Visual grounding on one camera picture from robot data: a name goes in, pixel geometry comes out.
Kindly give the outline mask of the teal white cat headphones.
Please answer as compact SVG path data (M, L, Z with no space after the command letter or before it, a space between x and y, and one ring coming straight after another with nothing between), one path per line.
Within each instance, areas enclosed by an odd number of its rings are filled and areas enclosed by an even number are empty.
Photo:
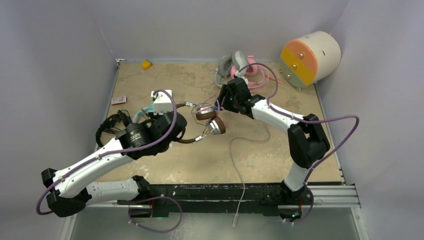
M132 118L133 123L138 123L141 118L147 120L150 118L149 114L154 110L153 104L150 104L147 107L144 107L136 112L136 114Z

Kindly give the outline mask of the blue earphones with cable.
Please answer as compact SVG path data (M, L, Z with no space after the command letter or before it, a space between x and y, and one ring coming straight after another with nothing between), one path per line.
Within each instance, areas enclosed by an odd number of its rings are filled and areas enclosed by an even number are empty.
M216 100L215 100L215 103L214 103L214 110L215 110L216 112L220 112L220 111L221 111L221 104L220 104L220 102L219 102L219 100L218 100L218 99L216 99Z

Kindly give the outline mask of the pink headphones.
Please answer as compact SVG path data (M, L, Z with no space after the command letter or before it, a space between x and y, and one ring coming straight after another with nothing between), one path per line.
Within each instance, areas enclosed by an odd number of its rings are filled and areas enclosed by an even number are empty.
M238 54L233 55L232 57L232 67L230 70L230 76L232 79L234 78L242 78L246 83L247 87L250 91L254 92L262 88L269 80L275 81L276 83L284 85L285 83L281 80L278 80L277 78L273 77L270 71L262 66L254 64L256 63L253 55L244 56L243 54L240 55L241 52ZM248 64L254 64L251 66L248 66L243 71L240 71L242 67L247 66ZM248 80L248 77L255 77L258 74L261 76L260 81L251 82Z

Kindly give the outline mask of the brown headphones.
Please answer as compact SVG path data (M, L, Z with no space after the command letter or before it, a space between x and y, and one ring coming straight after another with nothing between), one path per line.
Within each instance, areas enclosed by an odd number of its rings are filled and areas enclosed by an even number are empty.
M190 139L183 139L183 136L182 140L177 141L177 143L192 144L201 141L209 134L223 135L227 132L226 126L222 119L218 116L218 112L215 111L214 106L202 106L201 104L194 104L186 101L184 103L176 104L177 109L181 107L194 107L196 109L194 119L197 121L207 120L207 122L205 124L205 131L201 135Z

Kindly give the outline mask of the black headphones with cable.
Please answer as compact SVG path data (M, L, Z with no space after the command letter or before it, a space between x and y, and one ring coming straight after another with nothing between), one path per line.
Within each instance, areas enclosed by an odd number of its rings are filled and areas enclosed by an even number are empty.
M98 127L95 133L95 142L97 146L100 148L104 146L104 144L101 141L102 133L117 135L121 131L121 129L116 127L119 123L122 123L124 127L127 127L132 122L133 121L130 116L130 113L126 109L118 110L117 113L107 117L100 124L100 126Z

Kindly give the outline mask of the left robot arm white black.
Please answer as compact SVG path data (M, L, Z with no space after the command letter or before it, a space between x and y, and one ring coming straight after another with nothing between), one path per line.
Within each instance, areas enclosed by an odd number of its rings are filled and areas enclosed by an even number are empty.
M142 176L112 182L97 180L120 166L167 151L186 126L186 119L173 111L141 123L130 123L83 160L61 170L45 169L41 177L47 189L41 199L46 200L48 213L63 218L102 202L146 203L151 193L149 183Z

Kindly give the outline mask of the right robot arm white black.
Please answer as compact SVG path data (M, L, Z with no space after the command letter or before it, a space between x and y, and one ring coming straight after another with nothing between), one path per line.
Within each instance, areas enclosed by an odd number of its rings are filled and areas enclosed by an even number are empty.
M233 113L269 124L287 135L289 153L293 164L283 180L285 187L280 196L288 204L300 198L300 190L314 163L321 160L331 146L314 114L300 115L269 102L264 96L252 95L242 78L234 78L221 87L220 106Z

